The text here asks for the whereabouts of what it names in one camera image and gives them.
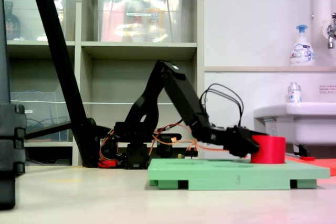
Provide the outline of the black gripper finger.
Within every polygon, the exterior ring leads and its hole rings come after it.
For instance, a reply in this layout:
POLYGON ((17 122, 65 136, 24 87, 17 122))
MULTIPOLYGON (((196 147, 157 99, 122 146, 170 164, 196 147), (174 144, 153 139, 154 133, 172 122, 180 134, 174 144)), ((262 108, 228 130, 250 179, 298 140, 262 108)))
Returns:
POLYGON ((249 129, 246 129, 246 131, 250 136, 253 136, 253 135, 268 135, 267 133, 262 133, 262 132, 253 131, 253 130, 249 130, 249 129))
POLYGON ((245 157, 247 154, 258 152, 260 145, 253 140, 253 136, 250 136, 247 131, 234 131, 229 153, 234 156, 245 157))

